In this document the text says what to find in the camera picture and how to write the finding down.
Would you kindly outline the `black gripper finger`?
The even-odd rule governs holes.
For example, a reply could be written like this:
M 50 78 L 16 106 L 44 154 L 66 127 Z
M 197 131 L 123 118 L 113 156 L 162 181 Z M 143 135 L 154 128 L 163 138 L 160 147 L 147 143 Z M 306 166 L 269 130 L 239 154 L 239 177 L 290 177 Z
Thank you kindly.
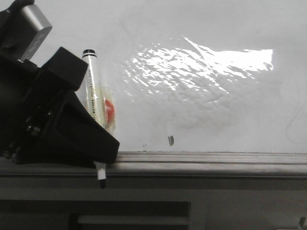
M 68 91 L 29 121 L 15 155 L 16 164 L 63 163 L 91 167 L 116 161 L 119 142 Z

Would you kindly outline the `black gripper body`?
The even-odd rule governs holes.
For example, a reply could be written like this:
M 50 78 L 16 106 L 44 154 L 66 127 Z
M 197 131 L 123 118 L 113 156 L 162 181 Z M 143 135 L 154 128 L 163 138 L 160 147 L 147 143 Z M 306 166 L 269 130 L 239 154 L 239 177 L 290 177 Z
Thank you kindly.
M 32 0 L 16 0 L 0 13 L 0 155 L 15 161 L 29 121 L 60 95 L 76 91 L 87 64 L 64 48 L 41 67 L 21 61 L 21 10 Z

